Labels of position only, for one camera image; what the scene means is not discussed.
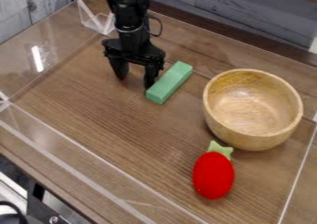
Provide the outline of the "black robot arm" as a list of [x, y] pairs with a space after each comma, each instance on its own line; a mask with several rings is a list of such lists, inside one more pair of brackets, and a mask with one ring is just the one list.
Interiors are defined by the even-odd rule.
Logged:
[[105, 56], [120, 80], [126, 78], [130, 63], [145, 66], [144, 85], [149, 88], [164, 70], [166, 57], [165, 51], [152, 43], [150, 0], [108, 0], [108, 3], [120, 37], [102, 42]]

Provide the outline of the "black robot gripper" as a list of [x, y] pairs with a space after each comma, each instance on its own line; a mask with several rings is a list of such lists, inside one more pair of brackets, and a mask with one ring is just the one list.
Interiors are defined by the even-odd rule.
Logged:
[[150, 32], [141, 30], [136, 32], [120, 32], [118, 38], [106, 39], [105, 56], [120, 80], [129, 73], [129, 62], [145, 67], [144, 85], [149, 89], [157, 81], [160, 72], [164, 70], [165, 52], [153, 45]]

